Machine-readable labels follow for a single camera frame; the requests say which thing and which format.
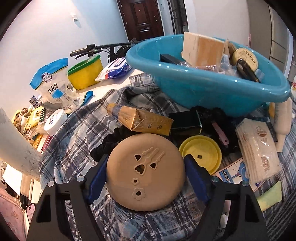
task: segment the brown door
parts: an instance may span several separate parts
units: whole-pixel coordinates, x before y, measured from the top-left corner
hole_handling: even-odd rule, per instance
[[[156,0],[117,0],[129,41],[163,36]]]

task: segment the green rim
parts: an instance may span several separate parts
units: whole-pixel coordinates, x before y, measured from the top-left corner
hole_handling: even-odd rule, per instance
[[[74,74],[79,70],[82,70],[83,68],[93,64],[95,61],[97,61],[98,59],[100,59],[100,55],[98,54],[96,57],[94,57],[91,61],[88,61],[89,59],[83,60],[81,62],[79,62],[78,64],[72,66],[69,70],[68,70],[68,75]]]

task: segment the black scrunchie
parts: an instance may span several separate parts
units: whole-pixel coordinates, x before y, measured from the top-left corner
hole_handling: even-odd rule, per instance
[[[104,138],[101,145],[92,149],[90,155],[94,161],[99,162],[103,155],[110,155],[119,142],[135,134],[140,134],[140,132],[131,131],[125,126],[117,127],[113,134],[108,134]]]

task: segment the beige bottle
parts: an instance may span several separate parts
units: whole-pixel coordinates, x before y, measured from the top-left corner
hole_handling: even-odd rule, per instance
[[[278,142],[276,143],[276,151],[282,152],[286,135],[291,130],[292,121],[292,100],[289,97],[285,102],[275,103],[274,106],[274,130]]]

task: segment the brown disc with cutouts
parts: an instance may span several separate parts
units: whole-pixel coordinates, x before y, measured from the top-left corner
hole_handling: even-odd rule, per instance
[[[181,153],[166,138],[137,134],[124,139],[107,162],[107,188],[120,205],[153,211],[172,202],[185,181]]]

